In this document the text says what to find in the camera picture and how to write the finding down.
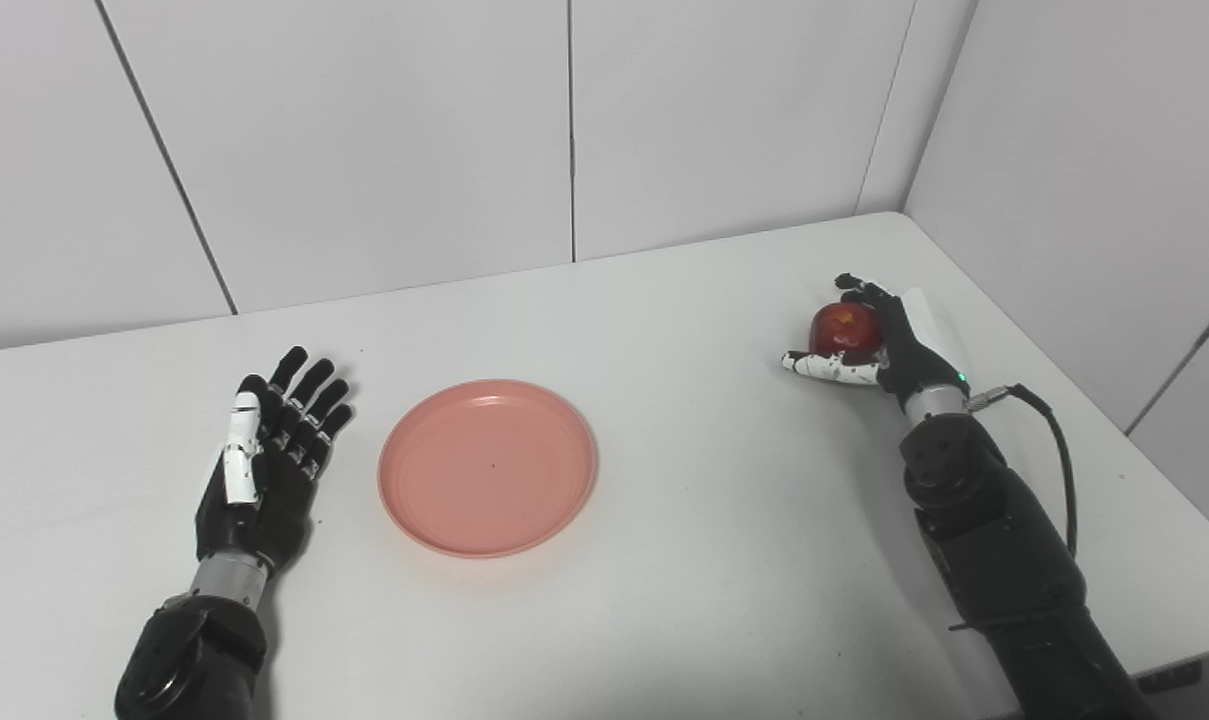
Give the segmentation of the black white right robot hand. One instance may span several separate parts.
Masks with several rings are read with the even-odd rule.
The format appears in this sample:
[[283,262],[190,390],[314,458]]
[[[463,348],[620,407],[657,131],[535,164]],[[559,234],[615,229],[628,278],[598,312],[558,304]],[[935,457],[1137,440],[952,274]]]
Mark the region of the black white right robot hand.
[[919,288],[893,294],[851,273],[837,275],[834,288],[840,300],[814,315],[805,350],[783,352],[783,370],[883,389],[915,423],[968,411],[973,391],[959,346]]

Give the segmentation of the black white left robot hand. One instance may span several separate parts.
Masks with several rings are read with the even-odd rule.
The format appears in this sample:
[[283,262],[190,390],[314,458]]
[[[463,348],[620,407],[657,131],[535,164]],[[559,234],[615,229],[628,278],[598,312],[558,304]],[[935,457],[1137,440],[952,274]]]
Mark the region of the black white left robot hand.
[[247,374],[193,515],[198,561],[244,553],[274,575],[297,559],[335,439],[354,416],[349,393],[335,364],[302,346],[270,377]]

